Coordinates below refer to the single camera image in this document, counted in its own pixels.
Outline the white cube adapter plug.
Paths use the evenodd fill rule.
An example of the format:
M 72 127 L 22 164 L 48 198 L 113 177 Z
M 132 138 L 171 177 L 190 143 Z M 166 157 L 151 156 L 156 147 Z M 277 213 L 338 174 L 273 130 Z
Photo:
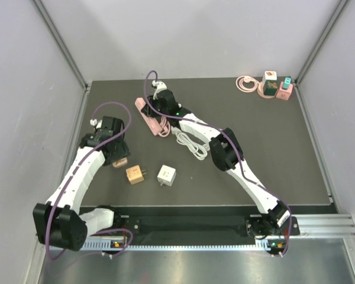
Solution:
M 157 181 L 161 186 L 172 186 L 176 177 L 176 169 L 170 166 L 162 165 L 157 174 Z

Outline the orange cube adapter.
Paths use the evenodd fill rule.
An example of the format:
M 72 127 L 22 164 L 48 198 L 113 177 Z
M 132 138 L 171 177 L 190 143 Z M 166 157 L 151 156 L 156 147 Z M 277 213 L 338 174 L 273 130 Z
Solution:
M 129 183 L 131 185 L 135 185 L 144 181 L 144 175 L 146 174 L 146 171 L 141 169 L 139 165 L 136 165 L 126 169 L 125 173 Z

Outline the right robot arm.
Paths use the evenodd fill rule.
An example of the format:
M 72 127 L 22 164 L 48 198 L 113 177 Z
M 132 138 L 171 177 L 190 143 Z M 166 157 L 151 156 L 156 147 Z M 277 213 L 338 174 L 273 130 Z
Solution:
M 292 213 L 289 206 L 258 180 L 247 164 L 242 148 L 230 128 L 220 129 L 200 120 L 175 101 L 170 90 L 145 96 L 142 113 L 148 117 L 166 117 L 172 127 L 207 143 L 214 165 L 228 173 L 248 193 L 262 215 L 267 234 L 291 234 Z

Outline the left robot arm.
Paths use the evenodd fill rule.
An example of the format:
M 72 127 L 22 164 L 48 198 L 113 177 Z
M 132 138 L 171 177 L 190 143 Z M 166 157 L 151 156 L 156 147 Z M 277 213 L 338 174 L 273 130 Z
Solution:
M 103 117 L 92 120 L 92 133 L 85 134 L 79 144 L 75 159 L 54 194 L 33 209 L 33 219 L 38 241 L 44 245 L 79 251 L 86 238 L 105 230 L 117 234 L 122 220 L 108 206 L 95 208 L 81 214 L 80 206 L 97 171 L 129 156 L 124 140 L 123 120 Z

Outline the white power strip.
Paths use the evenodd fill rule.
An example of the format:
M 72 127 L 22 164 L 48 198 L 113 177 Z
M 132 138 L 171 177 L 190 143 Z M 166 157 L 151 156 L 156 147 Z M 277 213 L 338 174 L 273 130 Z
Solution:
M 177 127 L 172 127 L 171 128 L 171 133 L 174 134 L 174 135 L 177 135 L 178 133 L 180 133 L 181 130 Z

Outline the pink deer cube adapter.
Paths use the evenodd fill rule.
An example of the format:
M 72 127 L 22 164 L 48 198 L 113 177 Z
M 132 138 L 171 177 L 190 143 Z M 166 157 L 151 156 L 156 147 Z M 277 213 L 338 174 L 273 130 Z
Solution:
M 118 169 L 128 164 L 128 159 L 126 157 L 119 159 L 112 163 L 113 167 Z

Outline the pink power strip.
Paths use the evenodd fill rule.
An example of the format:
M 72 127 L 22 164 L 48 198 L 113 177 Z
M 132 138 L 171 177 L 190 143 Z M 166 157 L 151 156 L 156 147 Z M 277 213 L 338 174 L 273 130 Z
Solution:
M 135 107 L 138 109 L 139 113 L 141 114 L 141 116 L 143 117 L 143 120 L 145 121 L 145 123 L 149 127 L 150 131 L 153 133 L 153 135 L 159 135 L 162 131 L 162 128 L 161 128 L 159 122 L 155 118 L 147 117 L 141 111 L 146 105 L 146 102 L 144 101 L 144 99 L 137 98 L 135 100 L 134 104 L 135 104 Z

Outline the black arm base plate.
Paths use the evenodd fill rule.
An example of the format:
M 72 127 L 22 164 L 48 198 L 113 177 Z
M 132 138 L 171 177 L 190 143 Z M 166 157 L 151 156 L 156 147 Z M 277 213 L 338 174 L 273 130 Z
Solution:
M 242 237 L 298 235 L 296 218 L 289 217 L 282 225 L 274 225 L 264 216 L 256 215 L 131 215 L 115 217 L 113 228 L 126 228 L 134 235 L 149 233 L 230 232 Z

